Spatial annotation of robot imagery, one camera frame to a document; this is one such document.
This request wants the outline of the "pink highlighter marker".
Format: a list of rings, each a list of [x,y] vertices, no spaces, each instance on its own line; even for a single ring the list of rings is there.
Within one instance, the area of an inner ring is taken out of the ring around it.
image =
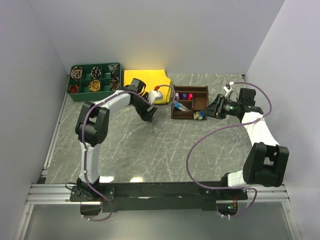
[[[188,96],[187,96],[187,100],[188,101],[192,101],[194,98],[193,94],[192,93],[189,93]]]

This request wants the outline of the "clear blue ballpoint pen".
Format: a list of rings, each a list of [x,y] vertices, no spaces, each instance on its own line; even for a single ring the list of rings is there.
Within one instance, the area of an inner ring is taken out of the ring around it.
[[[173,102],[173,105],[174,105],[174,104],[179,105],[179,106],[181,106],[182,108],[184,108],[184,109],[186,109],[186,110],[189,110],[189,112],[191,111],[189,108],[187,108],[185,105],[183,105],[181,102],[179,102],[179,101],[177,101],[177,100],[175,100],[175,101]]]

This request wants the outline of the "blue capped marker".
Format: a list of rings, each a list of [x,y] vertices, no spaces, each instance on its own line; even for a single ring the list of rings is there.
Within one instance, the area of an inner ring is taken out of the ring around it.
[[[182,111],[182,112],[189,112],[189,110],[186,110],[186,109],[182,108],[180,105],[174,104],[174,107],[177,108],[178,110]]]

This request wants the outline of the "lilac highlighter marker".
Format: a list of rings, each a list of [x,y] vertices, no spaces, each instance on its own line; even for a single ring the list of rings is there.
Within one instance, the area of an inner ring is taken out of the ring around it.
[[[179,95],[179,93],[177,93],[177,92],[175,93],[175,99],[176,99],[176,100],[180,100],[180,95]]]

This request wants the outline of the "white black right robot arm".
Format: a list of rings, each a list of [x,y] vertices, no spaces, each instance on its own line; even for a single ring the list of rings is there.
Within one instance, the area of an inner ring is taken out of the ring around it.
[[[242,170],[228,173],[227,182],[219,187],[220,196],[231,199],[236,193],[236,187],[247,185],[262,185],[264,187],[279,187],[285,175],[289,150],[281,146],[272,136],[264,117],[263,110],[255,106],[256,91],[241,88],[236,101],[218,94],[215,100],[200,116],[225,119],[234,116],[243,124],[251,142],[251,150]]]

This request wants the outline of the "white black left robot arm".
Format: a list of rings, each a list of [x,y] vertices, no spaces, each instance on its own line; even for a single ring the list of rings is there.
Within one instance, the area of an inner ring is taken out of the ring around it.
[[[82,105],[75,133],[81,146],[81,170],[76,186],[88,201],[100,195],[99,156],[101,144],[106,139],[110,117],[130,105],[145,122],[150,122],[157,108],[154,103],[163,98],[156,86],[144,92],[146,84],[134,78],[131,84],[120,87],[112,95],[96,101],[86,101]]]

